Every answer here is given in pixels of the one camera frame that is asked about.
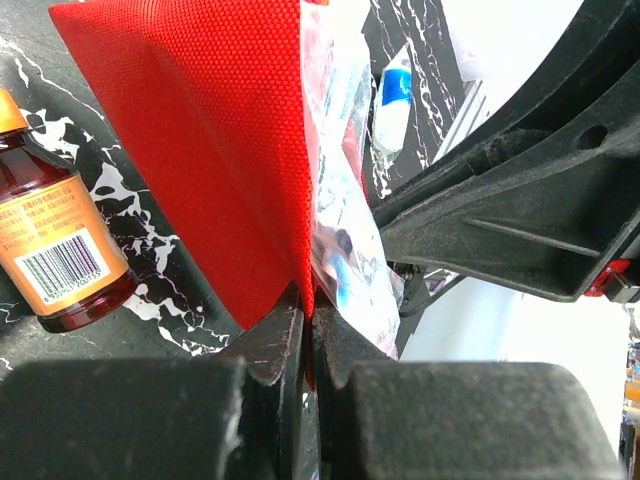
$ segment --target clear plastic packaging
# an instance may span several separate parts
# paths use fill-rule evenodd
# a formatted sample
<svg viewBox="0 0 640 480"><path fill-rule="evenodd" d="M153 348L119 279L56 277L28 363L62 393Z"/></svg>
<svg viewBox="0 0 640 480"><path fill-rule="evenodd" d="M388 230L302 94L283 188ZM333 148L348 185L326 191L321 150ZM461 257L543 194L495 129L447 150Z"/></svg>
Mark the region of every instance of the clear plastic packaging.
<svg viewBox="0 0 640 480"><path fill-rule="evenodd" d="M398 309L361 182L371 103L366 0L301 2L305 134L314 186L312 266L343 318L397 358Z"/></svg>

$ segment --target bottle label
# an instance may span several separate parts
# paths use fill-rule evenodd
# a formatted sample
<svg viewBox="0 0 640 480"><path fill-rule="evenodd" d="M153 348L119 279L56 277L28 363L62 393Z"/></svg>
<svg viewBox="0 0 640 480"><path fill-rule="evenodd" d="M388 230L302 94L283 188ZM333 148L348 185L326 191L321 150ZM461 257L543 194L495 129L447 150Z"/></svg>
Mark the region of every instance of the bottle label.
<svg viewBox="0 0 640 480"><path fill-rule="evenodd" d="M128 269L80 175L0 204L0 263L40 316Z"/></svg>
<svg viewBox="0 0 640 480"><path fill-rule="evenodd" d="M393 68L384 72L382 106L391 102L411 103L411 71Z"/></svg>

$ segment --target bottle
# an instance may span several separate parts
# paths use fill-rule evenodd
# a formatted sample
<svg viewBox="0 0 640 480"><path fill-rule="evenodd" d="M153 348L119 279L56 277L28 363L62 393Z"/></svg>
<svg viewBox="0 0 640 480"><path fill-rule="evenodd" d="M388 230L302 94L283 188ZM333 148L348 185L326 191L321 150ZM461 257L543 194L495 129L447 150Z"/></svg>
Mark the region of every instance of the bottle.
<svg viewBox="0 0 640 480"><path fill-rule="evenodd" d="M372 143L381 158L402 150L410 112L411 60L407 44L383 70L375 99Z"/></svg>
<svg viewBox="0 0 640 480"><path fill-rule="evenodd" d="M136 280L80 174L36 144L0 89L0 264L51 333L99 320Z"/></svg>

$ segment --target marble pattern surface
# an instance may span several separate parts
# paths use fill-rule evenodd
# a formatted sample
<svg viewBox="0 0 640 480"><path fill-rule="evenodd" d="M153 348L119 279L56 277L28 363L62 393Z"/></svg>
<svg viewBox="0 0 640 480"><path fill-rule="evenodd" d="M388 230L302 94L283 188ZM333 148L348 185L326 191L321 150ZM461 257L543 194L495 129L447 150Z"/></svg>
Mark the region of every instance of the marble pattern surface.
<svg viewBox="0 0 640 480"><path fill-rule="evenodd" d="M52 336L0 272L0 380L35 359L217 352L240 329L159 211L51 24L47 7L59 2L2 2L0 85L20 104L33 138L78 167L140 286L109 318ZM364 32L374 86L407 42L414 65L405 148L388 170L374 171L370 159L365 169L379 199L429 165L463 92L439 0L372 0Z"/></svg>

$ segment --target barcode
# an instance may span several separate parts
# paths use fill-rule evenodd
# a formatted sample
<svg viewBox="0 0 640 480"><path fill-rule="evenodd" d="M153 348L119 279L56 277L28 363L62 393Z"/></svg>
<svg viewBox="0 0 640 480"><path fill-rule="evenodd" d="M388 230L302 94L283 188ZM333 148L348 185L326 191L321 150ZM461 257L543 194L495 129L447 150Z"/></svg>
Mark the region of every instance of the barcode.
<svg viewBox="0 0 640 480"><path fill-rule="evenodd" d="M86 228L16 258L45 304L60 301L109 275L109 267Z"/></svg>

